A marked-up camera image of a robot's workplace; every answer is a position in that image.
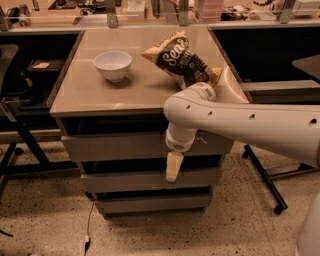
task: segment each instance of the chip bag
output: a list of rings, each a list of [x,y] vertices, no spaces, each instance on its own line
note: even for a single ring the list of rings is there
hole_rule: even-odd
[[[197,82],[217,84],[222,68],[208,67],[189,47],[184,31],[175,32],[161,43],[149,48],[142,56],[170,74],[181,89]]]

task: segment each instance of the white robotic arm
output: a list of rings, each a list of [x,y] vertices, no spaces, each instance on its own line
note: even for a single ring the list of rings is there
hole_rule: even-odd
[[[167,146],[186,152],[198,130],[212,132],[319,167],[320,108],[311,105],[215,103],[215,92],[197,83],[164,105]]]

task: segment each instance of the workbench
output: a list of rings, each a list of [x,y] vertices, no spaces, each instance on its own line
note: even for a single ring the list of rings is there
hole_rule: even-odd
[[[141,53],[182,30],[175,26],[87,29],[50,108],[62,141],[101,214],[206,209],[233,140],[199,131],[176,182],[166,181],[166,99],[174,80]],[[247,99],[206,26],[184,27],[190,47],[211,67],[223,67],[217,101]],[[129,75],[112,84],[93,59],[108,50],[133,57]]]

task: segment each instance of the speckled concrete floor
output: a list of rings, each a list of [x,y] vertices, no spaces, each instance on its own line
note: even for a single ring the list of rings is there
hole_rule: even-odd
[[[44,143],[50,159],[65,159],[62,145]],[[291,160],[255,149],[265,167]],[[304,216],[320,192],[320,173],[275,180],[289,205],[276,205],[250,160],[236,142],[206,212],[183,211],[103,218],[94,207],[89,222],[90,255],[294,255]],[[16,163],[34,161],[28,150]],[[92,207],[76,172],[8,179],[0,198],[0,255],[83,255]]]

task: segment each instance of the white bowl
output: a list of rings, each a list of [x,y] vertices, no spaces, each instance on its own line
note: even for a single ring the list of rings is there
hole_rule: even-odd
[[[109,51],[98,55],[93,63],[99,73],[111,82],[120,82],[129,73],[132,57],[123,51]]]

